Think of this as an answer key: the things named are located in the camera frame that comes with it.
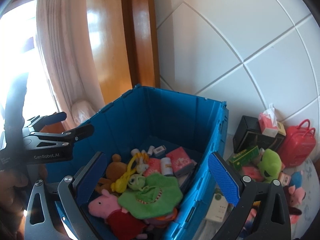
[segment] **beige curtain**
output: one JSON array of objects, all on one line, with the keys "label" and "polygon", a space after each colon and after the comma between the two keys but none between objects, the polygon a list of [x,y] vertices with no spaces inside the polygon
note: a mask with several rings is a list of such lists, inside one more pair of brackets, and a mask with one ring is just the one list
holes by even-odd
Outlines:
[{"label": "beige curtain", "polygon": [[76,111],[90,117],[104,106],[89,43],[85,0],[37,0],[36,25],[36,45],[57,103],[67,113],[64,125],[72,129],[78,125]]}]

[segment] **storage crate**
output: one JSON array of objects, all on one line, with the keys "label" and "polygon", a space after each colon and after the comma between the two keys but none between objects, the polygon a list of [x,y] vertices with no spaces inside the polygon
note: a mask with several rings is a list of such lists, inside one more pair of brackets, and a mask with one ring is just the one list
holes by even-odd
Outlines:
[{"label": "storage crate", "polygon": [[[48,182],[74,175],[97,151],[104,152],[110,161],[118,153],[127,163],[134,148],[147,150],[150,145],[165,145],[168,153],[183,146],[198,166],[180,203],[178,217],[162,239],[192,239],[213,197],[216,183],[207,158],[215,151],[223,155],[228,127],[226,103],[138,85],[84,122],[87,123],[94,126],[94,134],[75,143],[73,160],[46,165]],[[115,239],[106,225],[100,225],[97,231],[104,239]]]}]

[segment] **blue plush toy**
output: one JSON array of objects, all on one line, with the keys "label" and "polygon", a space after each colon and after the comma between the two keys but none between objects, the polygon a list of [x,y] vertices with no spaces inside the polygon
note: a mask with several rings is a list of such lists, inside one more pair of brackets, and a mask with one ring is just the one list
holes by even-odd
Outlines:
[{"label": "blue plush toy", "polygon": [[292,174],[289,187],[295,186],[296,189],[302,187],[302,174],[302,171],[296,171]]}]

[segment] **red dress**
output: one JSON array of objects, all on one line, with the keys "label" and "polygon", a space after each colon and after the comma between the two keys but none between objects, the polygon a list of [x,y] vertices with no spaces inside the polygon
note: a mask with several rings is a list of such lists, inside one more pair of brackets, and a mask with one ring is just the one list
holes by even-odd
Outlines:
[{"label": "red dress", "polygon": [[133,217],[129,212],[123,213],[121,209],[112,212],[105,221],[119,240],[131,240],[141,234],[143,228],[146,227],[145,223]]}]

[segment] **tiled wall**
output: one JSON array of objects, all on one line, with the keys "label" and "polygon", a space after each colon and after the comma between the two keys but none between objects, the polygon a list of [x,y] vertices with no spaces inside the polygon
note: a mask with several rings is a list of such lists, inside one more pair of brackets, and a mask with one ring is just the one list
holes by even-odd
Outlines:
[{"label": "tiled wall", "polygon": [[162,88],[227,101],[229,134],[273,103],[286,125],[309,118],[318,139],[320,28],[302,0],[155,5]]}]

